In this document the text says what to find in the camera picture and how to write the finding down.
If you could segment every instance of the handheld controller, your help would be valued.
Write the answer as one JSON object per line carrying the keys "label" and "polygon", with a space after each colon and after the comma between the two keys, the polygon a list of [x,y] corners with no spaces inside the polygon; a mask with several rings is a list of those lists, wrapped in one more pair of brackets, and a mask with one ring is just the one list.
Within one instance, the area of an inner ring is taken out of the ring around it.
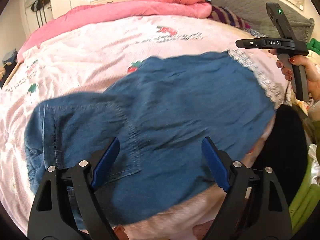
{"label": "handheld controller", "polygon": [[309,54],[305,42],[296,39],[287,17],[277,3],[266,3],[267,13],[273,25],[277,28],[279,38],[258,38],[237,40],[236,46],[245,49],[276,49],[278,59],[284,63],[284,67],[292,71],[291,85],[300,101],[309,101],[307,75],[304,66],[295,66],[289,62],[294,55],[307,56]]}

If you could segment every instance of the blue denim shirt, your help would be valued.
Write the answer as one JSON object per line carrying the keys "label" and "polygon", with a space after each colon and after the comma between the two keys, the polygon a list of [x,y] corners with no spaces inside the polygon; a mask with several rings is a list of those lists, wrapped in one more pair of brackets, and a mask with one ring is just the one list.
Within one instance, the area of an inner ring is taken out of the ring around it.
{"label": "blue denim shirt", "polygon": [[201,154],[205,136],[240,160],[273,114],[253,73],[227,52],[150,57],[104,93],[34,109],[25,130],[31,189],[50,165],[72,167],[115,136],[120,154],[95,194],[111,224],[134,223],[214,183]]}

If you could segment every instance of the gray pillow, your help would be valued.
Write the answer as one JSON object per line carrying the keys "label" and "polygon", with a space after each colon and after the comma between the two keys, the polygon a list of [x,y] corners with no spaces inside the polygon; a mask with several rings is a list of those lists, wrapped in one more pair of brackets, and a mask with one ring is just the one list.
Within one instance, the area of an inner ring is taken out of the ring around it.
{"label": "gray pillow", "polygon": [[279,0],[212,0],[212,4],[228,8],[246,21],[250,27],[268,37],[279,37],[266,11],[267,2],[277,2],[293,29],[298,40],[308,42],[314,28],[314,20],[307,19]]}

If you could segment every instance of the green cloth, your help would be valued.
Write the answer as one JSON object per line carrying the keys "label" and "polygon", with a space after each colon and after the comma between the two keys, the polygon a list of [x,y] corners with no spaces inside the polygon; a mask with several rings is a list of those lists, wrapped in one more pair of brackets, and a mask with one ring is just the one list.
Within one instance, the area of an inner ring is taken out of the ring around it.
{"label": "green cloth", "polygon": [[309,43],[307,43],[308,49],[314,51],[315,53],[320,55],[320,42],[315,38],[312,38]]}
{"label": "green cloth", "polygon": [[311,184],[311,167],[313,159],[308,156],[308,166],[301,186],[295,195],[289,213],[292,231],[295,234],[308,220],[320,200],[320,186]]}

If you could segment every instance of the blue gripper pad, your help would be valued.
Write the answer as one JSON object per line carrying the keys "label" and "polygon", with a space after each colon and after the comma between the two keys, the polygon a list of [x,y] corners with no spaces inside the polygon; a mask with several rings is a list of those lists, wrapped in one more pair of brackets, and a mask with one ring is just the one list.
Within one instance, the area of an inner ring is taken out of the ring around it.
{"label": "blue gripper pad", "polygon": [[91,187],[97,190],[107,181],[107,175],[113,163],[119,155],[120,142],[117,138],[113,140],[109,148],[106,150],[92,173]]}
{"label": "blue gripper pad", "polygon": [[217,152],[210,143],[210,138],[204,138],[201,143],[201,151],[207,160],[207,164],[211,171],[212,176],[217,182],[218,187],[222,188],[225,192],[230,189],[230,183],[228,179],[228,170],[220,160]]}

